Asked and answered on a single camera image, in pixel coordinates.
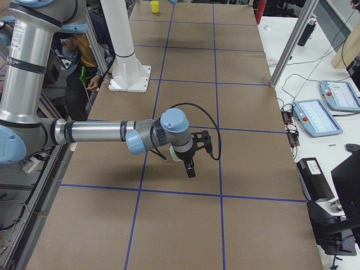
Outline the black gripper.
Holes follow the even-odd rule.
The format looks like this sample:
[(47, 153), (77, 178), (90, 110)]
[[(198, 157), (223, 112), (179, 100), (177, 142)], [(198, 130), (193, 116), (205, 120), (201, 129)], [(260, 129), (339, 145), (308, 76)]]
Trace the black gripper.
[(184, 161), (184, 167), (188, 178), (196, 177), (195, 173), (195, 163), (193, 161), (193, 156), (195, 155), (196, 147), (193, 142), (189, 142), (183, 146), (176, 146), (176, 155), (179, 159)]

